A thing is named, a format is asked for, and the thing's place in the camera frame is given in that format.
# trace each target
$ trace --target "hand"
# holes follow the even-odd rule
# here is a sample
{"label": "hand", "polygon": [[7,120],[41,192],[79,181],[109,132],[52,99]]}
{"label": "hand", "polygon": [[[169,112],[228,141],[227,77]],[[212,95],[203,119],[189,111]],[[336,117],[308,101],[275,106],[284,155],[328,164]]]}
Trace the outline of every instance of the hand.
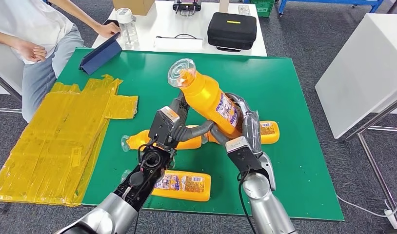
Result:
{"label": "hand", "polygon": [[13,46],[26,60],[43,62],[46,60],[45,47],[19,39]]}
{"label": "hand", "polygon": [[109,23],[107,25],[98,25],[94,28],[95,32],[104,38],[110,38],[115,33],[119,32],[119,28],[114,23]]}

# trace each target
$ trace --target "yellow plastic bottle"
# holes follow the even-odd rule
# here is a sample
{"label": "yellow plastic bottle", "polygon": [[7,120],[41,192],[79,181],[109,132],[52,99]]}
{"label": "yellow plastic bottle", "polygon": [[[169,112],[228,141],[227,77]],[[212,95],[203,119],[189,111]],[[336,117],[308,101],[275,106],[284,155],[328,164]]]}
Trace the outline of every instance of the yellow plastic bottle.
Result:
{"label": "yellow plastic bottle", "polygon": [[180,88],[191,108],[214,121],[229,138],[240,136],[239,109],[220,90],[217,81],[196,70],[191,59],[180,59],[171,66],[168,83]]}
{"label": "yellow plastic bottle", "polygon": [[151,195],[190,201],[210,199],[211,176],[204,173],[165,171]]}
{"label": "yellow plastic bottle", "polygon": [[[187,127],[192,128],[197,125],[188,125]],[[127,136],[124,135],[122,137],[122,149],[127,152],[128,150],[137,150],[140,145],[146,144],[150,141],[148,137],[149,130],[141,131],[140,133]],[[279,126],[275,121],[261,121],[260,122],[260,136],[261,143],[264,144],[273,144],[279,140]],[[202,136],[195,137],[185,142],[180,142],[176,149],[178,150],[189,150],[189,149],[198,149],[202,144],[207,142],[214,142],[218,144],[217,140],[214,136],[207,132]]]}
{"label": "yellow plastic bottle", "polygon": [[[188,125],[188,128],[196,127],[197,125]],[[140,145],[146,144],[150,141],[148,133],[150,130],[144,130],[140,133],[128,137],[124,135],[121,140],[122,149],[127,152],[128,150],[137,150]],[[200,148],[201,144],[208,141],[207,135],[197,136],[188,141],[180,142],[176,147],[177,150],[188,150]]]}
{"label": "yellow plastic bottle", "polygon": [[279,126],[274,121],[260,122],[260,136],[262,144],[273,144],[279,140]]}

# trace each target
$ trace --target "jeans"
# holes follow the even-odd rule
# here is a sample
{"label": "jeans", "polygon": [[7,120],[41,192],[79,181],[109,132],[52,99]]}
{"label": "jeans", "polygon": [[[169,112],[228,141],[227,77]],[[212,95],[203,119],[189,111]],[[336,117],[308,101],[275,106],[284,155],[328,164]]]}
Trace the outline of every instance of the jeans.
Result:
{"label": "jeans", "polygon": [[22,115],[27,122],[32,119],[43,98],[52,89],[75,48],[83,46],[81,35],[74,25],[44,62],[25,65],[22,80]]}

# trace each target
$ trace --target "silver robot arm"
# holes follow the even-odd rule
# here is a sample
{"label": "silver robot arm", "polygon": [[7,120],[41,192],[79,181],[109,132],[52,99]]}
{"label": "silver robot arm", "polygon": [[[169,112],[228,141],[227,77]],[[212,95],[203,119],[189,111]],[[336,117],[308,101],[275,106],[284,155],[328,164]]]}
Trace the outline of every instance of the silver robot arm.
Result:
{"label": "silver robot arm", "polygon": [[225,145],[227,155],[245,176],[242,186],[251,204],[256,229],[259,234],[297,234],[282,203],[272,193],[276,190],[275,175],[269,156],[261,149],[258,113],[251,111],[240,96],[226,95],[240,107],[242,136],[230,140],[216,125],[211,133]]}
{"label": "silver robot arm", "polygon": [[172,167],[178,143],[200,136],[214,125],[207,121],[201,126],[187,128],[185,120],[189,108],[180,92],[169,107],[158,110],[148,135],[152,140],[138,149],[138,165],[101,204],[56,234],[127,233],[155,183]]}

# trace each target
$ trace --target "green mat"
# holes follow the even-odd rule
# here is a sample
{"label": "green mat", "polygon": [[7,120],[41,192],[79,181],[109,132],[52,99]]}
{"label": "green mat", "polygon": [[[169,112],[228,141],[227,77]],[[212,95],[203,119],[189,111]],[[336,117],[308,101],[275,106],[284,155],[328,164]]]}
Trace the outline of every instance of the green mat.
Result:
{"label": "green mat", "polygon": [[[244,97],[260,120],[278,122],[280,139],[263,145],[272,160],[277,191],[289,216],[342,221],[329,172],[289,58],[262,58],[187,53],[123,51],[91,76],[78,70],[90,49],[78,48],[58,81],[77,83],[84,88],[88,78],[110,74],[120,78],[119,95],[138,95],[138,113],[134,119],[111,120],[105,135],[83,204],[99,204],[119,184],[122,173],[137,163],[136,151],[123,152],[122,135],[134,135],[148,129],[157,109],[169,105],[179,92],[167,83],[170,66],[181,58],[195,61],[197,70],[216,79],[225,92]],[[190,110],[187,124],[201,124],[205,119]],[[175,170],[200,172],[212,177],[211,198],[194,202],[150,196],[144,208],[243,215],[238,196],[237,168],[223,147],[207,143],[196,150],[178,151]]]}

